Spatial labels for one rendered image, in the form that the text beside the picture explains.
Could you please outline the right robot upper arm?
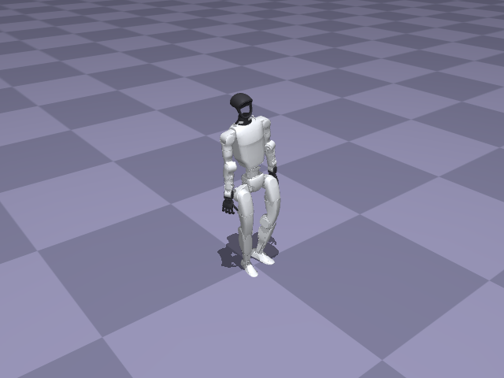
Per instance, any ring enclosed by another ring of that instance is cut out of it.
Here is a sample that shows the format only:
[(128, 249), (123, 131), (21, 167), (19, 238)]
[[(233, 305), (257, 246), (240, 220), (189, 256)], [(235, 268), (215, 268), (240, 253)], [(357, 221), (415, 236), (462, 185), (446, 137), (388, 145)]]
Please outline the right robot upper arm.
[(232, 144), (234, 142), (235, 142), (235, 131), (234, 130), (229, 129), (220, 135), (222, 156), (224, 159), (224, 164), (228, 165), (228, 173), (235, 172), (237, 169), (237, 165), (236, 165), (235, 161), (232, 161), (232, 156), (233, 156)]

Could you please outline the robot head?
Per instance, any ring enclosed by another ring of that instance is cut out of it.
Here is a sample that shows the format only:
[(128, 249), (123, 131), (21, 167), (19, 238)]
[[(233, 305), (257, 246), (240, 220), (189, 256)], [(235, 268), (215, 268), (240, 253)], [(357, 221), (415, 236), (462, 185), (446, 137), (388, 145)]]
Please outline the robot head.
[[(231, 104), (231, 106), (235, 107), (237, 112), (239, 113), (239, 115), (238, 115), (239, 118), (235, 122), (235, 125), (237, 125), (239, 123), (239, 121), (243, 121), (242, 124), (239, 124), (242, 126), (245, 126), (245, 125), (248, 125), (251, 123), (252, 120), (251, 119), (248, 120), (248, 118), (250, 118), (250, 116), (252, 114), (252, 101), (253, 101), (253, 99), (244, 93), (238, 93), (238, 94), (235, 94), (232, 96), (232, 98), (230, 100), (230, 104)], [(250, 112), (249, 113), (241, 113), (240, 110), (246, 106), (250, 106)]]

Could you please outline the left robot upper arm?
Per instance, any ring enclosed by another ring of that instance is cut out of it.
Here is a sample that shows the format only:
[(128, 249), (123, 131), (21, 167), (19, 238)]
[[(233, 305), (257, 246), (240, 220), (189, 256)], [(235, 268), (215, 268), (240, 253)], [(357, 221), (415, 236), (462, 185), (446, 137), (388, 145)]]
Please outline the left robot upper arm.
[(270, 121), (270, 119), (263, 117), (263, 116), (259, 116), (259, 117), (257, 117), (257, 119), (259, 119), (263, 124), (265, 151), (270, 153), (273, 151), (273, 149), (276, 146), (276, 144), (272, 140), (269, 139), (271, 136), (271, 132), (270, 132), (271, 121)]

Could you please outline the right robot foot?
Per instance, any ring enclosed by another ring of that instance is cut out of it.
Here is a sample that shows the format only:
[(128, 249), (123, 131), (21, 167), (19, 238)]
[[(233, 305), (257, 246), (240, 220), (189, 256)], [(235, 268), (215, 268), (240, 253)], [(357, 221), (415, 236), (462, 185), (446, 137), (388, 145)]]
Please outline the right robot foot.
[(241, 266), (244, 267), (245, 271), (252, 277), (256, 277), (258, 276), (258, 272), (256, 271), (256, 269), (252, 266), (252, 264), (250, 263), (247, 263), (246, 261), (246, 265), (244, 265), (243, 263), (243, 259), (241, 260)]

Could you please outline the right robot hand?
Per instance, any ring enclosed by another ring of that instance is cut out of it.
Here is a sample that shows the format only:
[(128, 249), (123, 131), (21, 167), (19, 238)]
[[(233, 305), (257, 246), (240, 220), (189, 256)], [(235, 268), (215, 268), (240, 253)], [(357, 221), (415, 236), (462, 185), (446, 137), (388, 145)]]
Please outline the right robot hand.
[[(238, 211), (238, 209), (235, 207), (234, 202), (232, 201), (232, 199), (233, 199), (233, 191), (231, 193), (231, 197), (230, 198), (224, 196), (223, 207), (222, 207), (222, 211), (223, 212), (225, 211), (228, 214), (235, 214), (235, 212), (233, 212), (233, 207), (235, 208), (235, 210)], [(230, 210), (231, 210), (231, 212), (230, 212)]]

